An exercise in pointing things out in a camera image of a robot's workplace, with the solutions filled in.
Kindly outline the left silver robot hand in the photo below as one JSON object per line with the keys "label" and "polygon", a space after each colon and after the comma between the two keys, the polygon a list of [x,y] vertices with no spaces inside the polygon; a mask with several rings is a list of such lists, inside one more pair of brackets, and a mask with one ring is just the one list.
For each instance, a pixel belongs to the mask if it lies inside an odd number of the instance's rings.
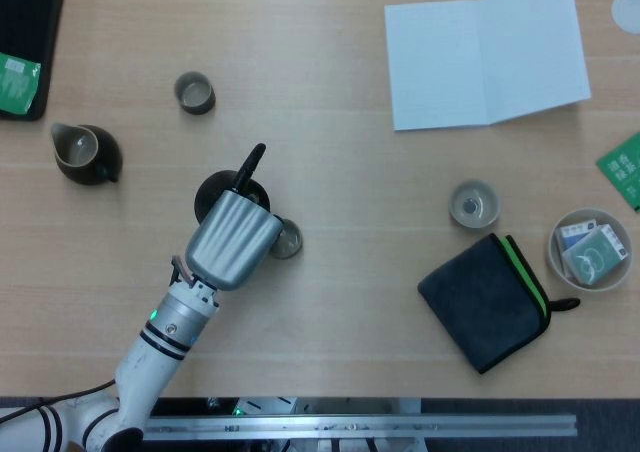
{"label": "left silver robot hand", "polygon": [[186,265],[214,288],[238,289],[282,230],[267,191],[252,178],[265,151],[265,144],[257,144],[238,170],[210,175],[196,193],[198,228],[186,247]]}

